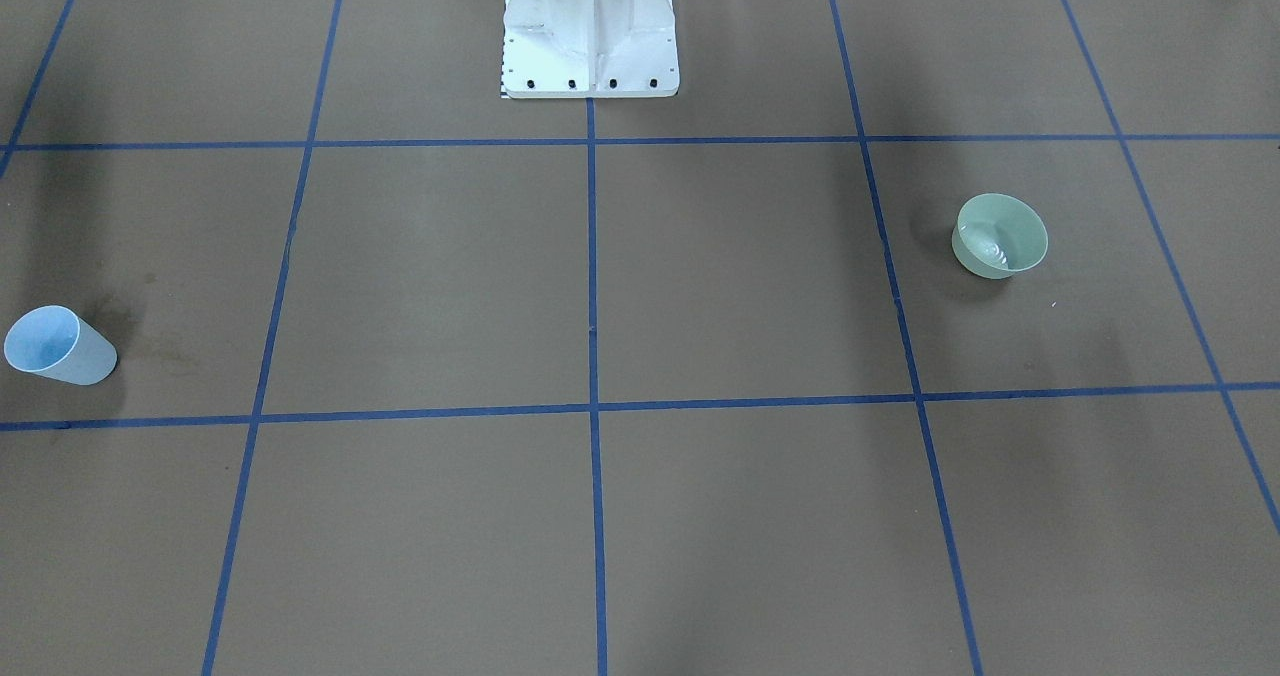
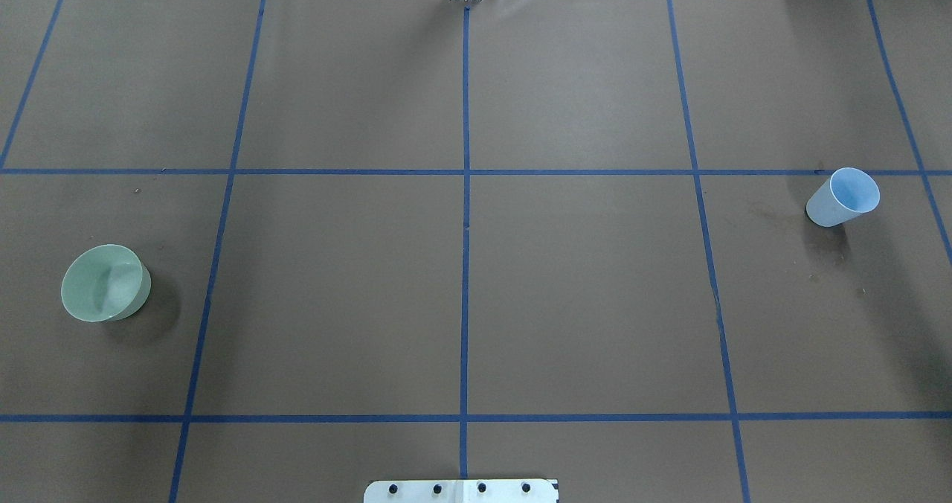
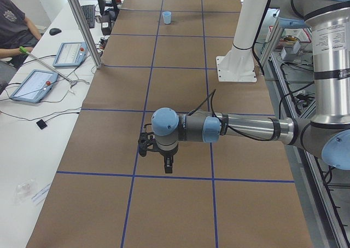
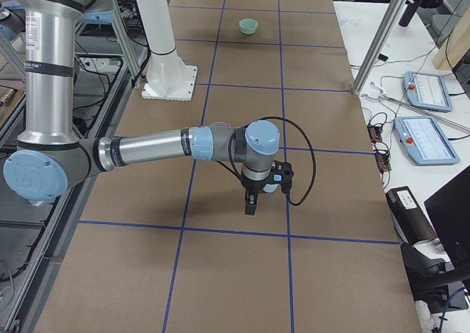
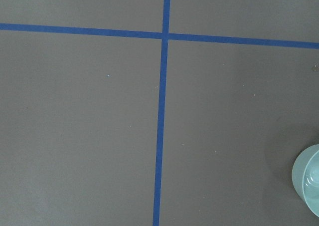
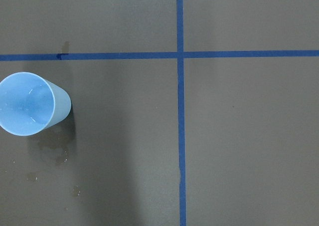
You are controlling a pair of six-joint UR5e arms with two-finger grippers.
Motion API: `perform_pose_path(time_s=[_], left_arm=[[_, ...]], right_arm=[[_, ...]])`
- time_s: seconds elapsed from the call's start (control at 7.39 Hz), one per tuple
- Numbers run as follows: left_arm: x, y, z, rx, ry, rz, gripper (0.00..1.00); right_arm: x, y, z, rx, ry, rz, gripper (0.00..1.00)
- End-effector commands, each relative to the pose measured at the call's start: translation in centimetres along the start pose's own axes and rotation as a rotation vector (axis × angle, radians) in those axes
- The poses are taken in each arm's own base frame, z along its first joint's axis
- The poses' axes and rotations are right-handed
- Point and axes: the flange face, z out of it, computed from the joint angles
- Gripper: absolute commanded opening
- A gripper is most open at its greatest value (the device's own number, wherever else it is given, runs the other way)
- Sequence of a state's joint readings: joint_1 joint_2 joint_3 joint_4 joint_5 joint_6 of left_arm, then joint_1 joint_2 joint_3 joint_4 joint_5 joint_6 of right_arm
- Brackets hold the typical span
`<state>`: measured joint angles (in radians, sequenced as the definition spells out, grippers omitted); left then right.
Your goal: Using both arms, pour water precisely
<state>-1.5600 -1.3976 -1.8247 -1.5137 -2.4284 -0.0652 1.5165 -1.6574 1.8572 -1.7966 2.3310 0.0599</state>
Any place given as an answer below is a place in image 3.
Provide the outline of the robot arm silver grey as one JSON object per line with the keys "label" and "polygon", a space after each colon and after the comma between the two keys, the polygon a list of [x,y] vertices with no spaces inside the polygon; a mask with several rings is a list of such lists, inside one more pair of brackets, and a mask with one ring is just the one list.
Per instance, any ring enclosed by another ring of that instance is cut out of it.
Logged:
{"label": "robot arm silver grey", "polygon": [[349,169],[349,0],[282,0],[280,10],[281,19],[302,19],[312,30],[315,115],[278,120],[161,108],[152,115],[152,132],[139,137],[141,156],[160,153],[169,174],[180,141],[212,143],[232,135],[281,141],[332,167]]}

